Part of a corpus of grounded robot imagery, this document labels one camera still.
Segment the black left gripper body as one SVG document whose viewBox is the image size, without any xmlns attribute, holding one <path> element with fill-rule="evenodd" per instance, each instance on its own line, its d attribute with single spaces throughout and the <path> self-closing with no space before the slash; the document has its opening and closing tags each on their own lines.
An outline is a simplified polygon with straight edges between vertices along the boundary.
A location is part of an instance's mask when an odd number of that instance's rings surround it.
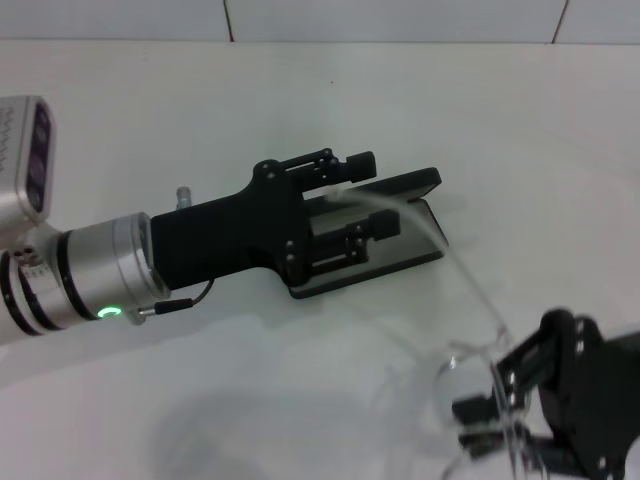
<svg viewBox="0 0 640 480">
<path fill-rule="evenodd" d="M 154 216 L 154 266 L 171 290 L 252 268 L 299 284 L 311 238 L 303 203 L 284 164 L 263 161 L 238 193 Z"/>
</svg>

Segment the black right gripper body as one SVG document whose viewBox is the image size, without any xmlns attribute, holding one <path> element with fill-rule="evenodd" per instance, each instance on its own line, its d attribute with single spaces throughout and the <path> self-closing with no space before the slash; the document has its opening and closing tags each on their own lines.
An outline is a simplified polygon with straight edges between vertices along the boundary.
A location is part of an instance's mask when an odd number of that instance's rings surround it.
<svg viewBox="0 0 640 480">
<path fill-rule="evenodd" d="M 540 330 L 555 347 L 539 396 L 564 463 L 557 471 L 623 479 L 639 438 L 639 335 L 606 339 L 593 319 L 564 309 L 546 312 Z"/>
</svg>

